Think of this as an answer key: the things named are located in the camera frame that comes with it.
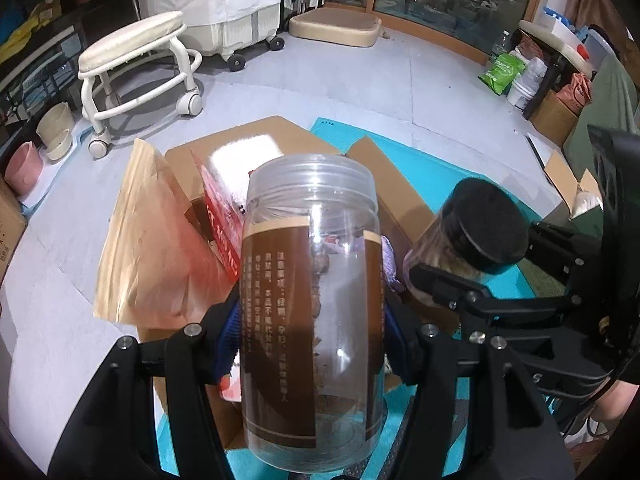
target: green bag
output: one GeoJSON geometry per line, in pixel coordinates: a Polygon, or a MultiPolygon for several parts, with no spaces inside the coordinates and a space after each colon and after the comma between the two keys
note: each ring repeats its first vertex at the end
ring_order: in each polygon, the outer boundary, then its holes
{"type": "Polygon", "coordinates": [[[527,67],[521,59],[511,54],[500,54],[494,65],[486,73],[479,76],[480,81],[485,83],[498,95],[502,95],[504,89],[516,79],[518,74],[527,67]]]}

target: white box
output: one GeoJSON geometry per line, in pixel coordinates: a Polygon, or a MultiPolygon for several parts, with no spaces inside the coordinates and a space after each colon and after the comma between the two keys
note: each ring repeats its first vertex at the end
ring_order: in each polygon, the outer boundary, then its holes
{"type": "Polygon", "coordinates": [[[546,30],[551,32],[557,38],[560,38],[572,49],[578,50],[578,45],[580,45],[580,40],[560,20],[554,18],[553,16],[549,16],[548,14],[543,14],[538,18],[536,24],[539,25],[540,27],[546,28],[546,30]]]}

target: screw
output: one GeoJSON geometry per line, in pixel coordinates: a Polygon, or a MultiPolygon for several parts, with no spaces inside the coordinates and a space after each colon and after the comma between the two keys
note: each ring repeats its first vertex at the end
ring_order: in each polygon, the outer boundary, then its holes
{"type": "Polygon", "coordinates": [[[501,335],[495,335],[491,338],[491,346],[497,350],[504,350],[507,348],[507,340],[501,335]]]}
{"type": "Polygon", "coordinates": [[[126,350],[133,345],[133,338],[130,335],[124,335],[116,341],[116,345],[120,350],[126,350]]]}
{"type": "Polygon", "coordinates": [[[425,337],[436,337],[440,333],[440,329],[433,323],[427,323],[420,329],[425,337]]]}
{"type": "Polygon", "coordinates": [[[184,333],[189,337],[196,337],[200,335],[200,332],[202,332],[202,327],[199,323],[189,323],[184,327],[184,333]]]}
{"type": "Polygon", "coordinates": [[[469,336],[469,342],[475,343],[477,345],[481,345],[482,343],[484,343],[485,339],[486,334],[484,332],[480,332],[479,330],[476,330],[469,336]]]}

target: white rolling stool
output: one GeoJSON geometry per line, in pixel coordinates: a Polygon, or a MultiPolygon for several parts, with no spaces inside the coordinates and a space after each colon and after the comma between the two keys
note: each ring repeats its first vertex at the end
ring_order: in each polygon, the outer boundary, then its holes
{"type": "Polygon", "coordinates": [[[94,127],[94,133],[89,141],[89,152],[94,158],[103,158],[111,142],[111,134],[102,124],[105,119],[133,110],[183,81],[186,92],[178,99],[176,105],[178,113],[196,116],[202,111],[200,91],[193,80],[193,72],[200,66],[202,55],[197,50],[185,48],[177,38],[186,28],[180,11],[163,12],[112,32],[89,46],[80,55],[78,78],[82,80],[82,114],[94,127]],[[111,89],[111,81],[136,66],[164,57],[166,54],[142,57],[136,62],[129,63],[111,77],[107,70],[116,68],[150,50],[166,48],[174,54],[180,73],[140,97],[121,103],[119,95],[111,89]],[[190,62],[189,56],[194,58],[193,62],[190,62]],[[96,76],[100,77],[101,84],[94,88],[96,76]],[[106,96],[105,111],[98,111],[94,102],[94,96],[101,89],[106,96]]]}

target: brown label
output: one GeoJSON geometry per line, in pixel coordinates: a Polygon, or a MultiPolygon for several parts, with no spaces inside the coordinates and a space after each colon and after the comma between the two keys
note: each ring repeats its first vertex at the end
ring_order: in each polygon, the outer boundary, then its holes
{"type": "Polygon", "coordinates": [[[242,241],[242,415],[268,442],[314,448],[308,217],[252,224],[242,241]]]}
{"type": "Polygon", "coordinates": [[[383,366],[385,363],[382,341],[385,327],[385,291],[380,235],[364,231],[364,248],[367,265],[367,323],[369,325],[365,438],[369,440],[378,432],[382,423],[383,366]]]}

